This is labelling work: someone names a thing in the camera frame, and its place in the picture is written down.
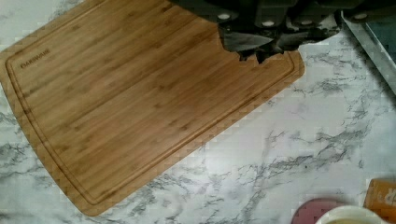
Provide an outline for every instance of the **wooden cutting board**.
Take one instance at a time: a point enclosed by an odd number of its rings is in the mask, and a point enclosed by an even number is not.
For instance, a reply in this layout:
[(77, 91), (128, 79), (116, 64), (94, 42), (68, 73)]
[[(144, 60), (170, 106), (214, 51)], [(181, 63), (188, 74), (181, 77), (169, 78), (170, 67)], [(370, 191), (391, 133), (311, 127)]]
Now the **wooden cutting board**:
[(6, 49), (0, 63), (27, 139), (88, 216), (304, 72), (298, 52), (238, 62), (222, 48), (216, 24), (163, 0), (87, 0)]

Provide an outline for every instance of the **cup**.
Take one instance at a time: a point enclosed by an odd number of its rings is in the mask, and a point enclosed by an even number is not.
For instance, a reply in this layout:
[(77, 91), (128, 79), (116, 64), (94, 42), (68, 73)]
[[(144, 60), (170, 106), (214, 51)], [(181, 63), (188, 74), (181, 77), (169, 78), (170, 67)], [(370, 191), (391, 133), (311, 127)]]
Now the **cup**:
[(366, 208), (344, 205), (324, 214), (316, 224), (388, 224), (388, 222)]

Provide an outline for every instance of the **bamboo cutting board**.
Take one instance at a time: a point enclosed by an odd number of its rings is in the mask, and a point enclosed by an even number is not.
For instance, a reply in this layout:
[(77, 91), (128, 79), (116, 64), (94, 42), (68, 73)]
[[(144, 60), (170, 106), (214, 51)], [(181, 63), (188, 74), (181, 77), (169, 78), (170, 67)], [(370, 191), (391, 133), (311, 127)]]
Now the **bamboo cutting board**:
[(27, 139), (88, 216), (304, 72), (298, 52), (238, 62), (216, 24), (163, 0), (87, 0), (2, 52), (0, 64)]

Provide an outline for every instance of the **white marble countertop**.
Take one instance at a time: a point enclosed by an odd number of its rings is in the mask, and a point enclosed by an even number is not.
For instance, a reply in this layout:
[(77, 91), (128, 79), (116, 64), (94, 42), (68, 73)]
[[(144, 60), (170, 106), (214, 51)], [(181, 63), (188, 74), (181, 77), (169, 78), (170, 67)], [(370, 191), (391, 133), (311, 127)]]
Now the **white marble countertop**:
[[(0, 0), (0, 50), (78, 2)], [(362, 205), (372, 178), (396, 178), (395, 97), (349, 31), (300, 52), (301, 79), (99, 217), (64, 196), (0, 90), (0, 223), (277, 224), (317, 197)]]

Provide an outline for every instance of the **orange package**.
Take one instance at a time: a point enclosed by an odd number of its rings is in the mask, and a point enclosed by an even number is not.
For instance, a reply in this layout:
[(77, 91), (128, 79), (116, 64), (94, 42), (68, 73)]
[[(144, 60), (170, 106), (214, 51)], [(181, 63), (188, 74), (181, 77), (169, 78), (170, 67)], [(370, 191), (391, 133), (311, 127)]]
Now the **orange package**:
[(396, 223), (396, 182), (373, 179), (367, 190), (364, 207), (386, 221)]

